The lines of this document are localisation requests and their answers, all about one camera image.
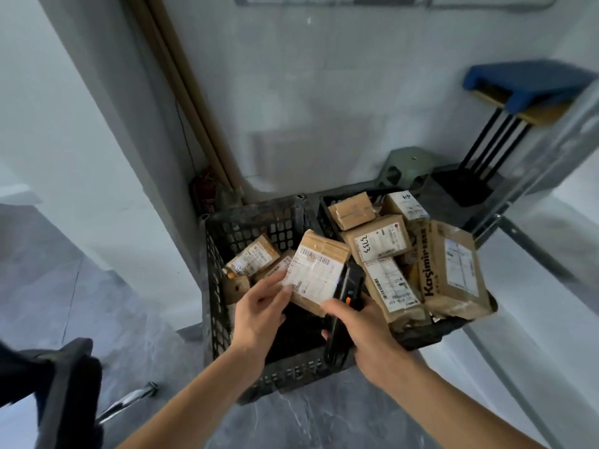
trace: gray floor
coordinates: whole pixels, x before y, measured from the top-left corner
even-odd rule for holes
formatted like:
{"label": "gray floor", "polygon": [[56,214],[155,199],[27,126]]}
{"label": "gray floor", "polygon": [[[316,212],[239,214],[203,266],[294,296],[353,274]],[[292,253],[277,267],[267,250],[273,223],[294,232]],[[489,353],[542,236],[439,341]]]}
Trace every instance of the gray floor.
{"label": "gray floor", "polygon": [[[200,342],[184,342],[37,210],[0,205],[0,339],[24,349],[58,348],[77,337],[94,340],[104,366],[99,408],[149,380],[161,386],[156,398],[106,424],[105,448],[117,446],[202,370]],[[354,368],[233,407],[207,447],[438,446]]]}

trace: person's left hand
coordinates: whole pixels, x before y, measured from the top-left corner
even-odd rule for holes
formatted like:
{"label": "person's left hand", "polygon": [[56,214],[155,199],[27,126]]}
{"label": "person's left hand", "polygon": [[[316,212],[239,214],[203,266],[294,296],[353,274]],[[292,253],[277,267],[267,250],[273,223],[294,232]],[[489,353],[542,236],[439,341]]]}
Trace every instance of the person's left hand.
{"label": "person's left hand", "polygon": [[231,348],[255,356],[261,368],[273,345],[277,329],[285,321],[283,309],[289,303],[293,286],[280,282],[287,271],[276,272],[250,288],[237,303]]}

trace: black chair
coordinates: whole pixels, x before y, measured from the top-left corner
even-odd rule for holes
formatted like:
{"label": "black chair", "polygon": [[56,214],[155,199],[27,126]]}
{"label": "black chair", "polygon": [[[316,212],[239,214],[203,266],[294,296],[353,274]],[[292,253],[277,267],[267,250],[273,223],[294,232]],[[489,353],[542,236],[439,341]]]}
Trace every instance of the black chair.
{"label": "black chair", "polygon": [[158,391],[149,382],[96,417],[102,367],[91,356],[93,346],[79,338],[59,350],[13,351],[0,342],[0,407],[35,394],[35,449],[100,449],[102,424]]}

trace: long cardboard tube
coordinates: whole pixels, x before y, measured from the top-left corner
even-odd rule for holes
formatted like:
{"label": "long cardboard tube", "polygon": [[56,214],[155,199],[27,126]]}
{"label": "long cardboard tube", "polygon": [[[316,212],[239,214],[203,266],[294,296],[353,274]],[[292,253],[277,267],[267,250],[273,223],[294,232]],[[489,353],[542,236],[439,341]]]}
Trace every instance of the long cardboard tube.
{"label": "long cardboard tube", "polygon": [[233,186],[229,179],[228,173],[223,167],[218,154],[214,150],[210,137],[204,128],[204,124],[202,123],[202,119],[199,116],[195,105],[193,104],[193,100],[187,91],[185,82],[183,81],[183,78],[177,69],[168,46],[164,42],[161,32],[154,21],[152,12],[146,5],[146,1],[127,0],[127,2],[139,24],[139,27],[141,28],[141,31],[150,45],[150,49],[154,53],[156,61],[158,61],[162,72],[164,73],[173,93],[175,94],[177,102],[187,117],[187,120],[189,121],[193,130],[193,134],[198,139],[198,142],[202,147],[204,154],[206,155],[206,159],[208,159],[209,164],[212,166],[216,179],[221,181],[226,188],[232,189]]}
{"label": "long cardboard tube", "polygon": [[237,167],[235,159],[231,156],[228,145],[226,144],[222,133],[218,128],[218,124],[215,122],[212,112],[206,104],[204,93],[202,92],[198,81],[187,59],[187,55],[181,45],[179,36],[173,27],[171,18],[168,15],[167,7],[164,5],[162,0],[147,0],[148,7],[153,14],[154,21],[158,25],[162,37],[166,45],[168,46],[171,56],[175,62],[181,77],[185,83],[185,87],[189,92],[193,105],[195,106],[200,119],[206,129],[208,137],[212,142],[212,146],[216,151],[216,154],[221,159],[221,164],[226,170],[227,176],[234,188],[241,187],[242,177],[239,168]]}

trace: black cable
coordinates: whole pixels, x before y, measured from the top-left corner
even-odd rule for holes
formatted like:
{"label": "black cable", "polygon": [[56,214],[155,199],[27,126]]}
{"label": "black cable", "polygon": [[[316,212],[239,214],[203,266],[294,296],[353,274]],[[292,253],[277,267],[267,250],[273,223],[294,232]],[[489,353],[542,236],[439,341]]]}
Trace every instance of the black cable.
{"label": "black cable", "polygon": [[185,126],[183,125],[183,119],[181,118],[181,113],[179,112],[179,103],[177,102],[176,97],[175,97],[175,109],[177,110],[177,116],[179,117],[179,122],[181,123],[181,130],[183,131],[183,138],[185,139],[185,145],[187,146],[187,152],[189,153],[189,159],[191,160],[191,166],[193,167],[193,172],[197,175],[198,169],[195,167],[195,162],[193,161],[193,156],[191,154],[191,148],[189,148],[189,142],[187,141],[187,134],[185,134]]}

